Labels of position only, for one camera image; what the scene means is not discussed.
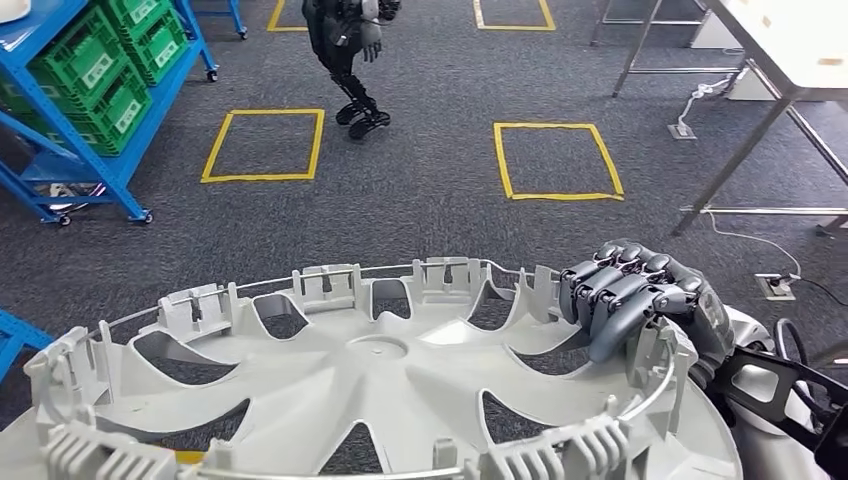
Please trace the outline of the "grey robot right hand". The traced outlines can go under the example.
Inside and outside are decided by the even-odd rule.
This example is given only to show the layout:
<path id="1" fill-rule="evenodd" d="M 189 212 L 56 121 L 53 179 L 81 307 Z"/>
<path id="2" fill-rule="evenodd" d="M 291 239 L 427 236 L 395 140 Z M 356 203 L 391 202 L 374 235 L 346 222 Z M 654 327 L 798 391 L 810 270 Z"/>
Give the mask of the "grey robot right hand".
<path id="1" fill-rule="evenodd" d="M 689 376 L 705 390 L 733 354 L 729 315 L 702 272 L 629 239 L 604 243 L 593 256 L 561 271 L 563 318 L 588 335 L 589 359 L 611 359 L 637 331 L 659 317 L 678 325 L 697 358 Z"/>

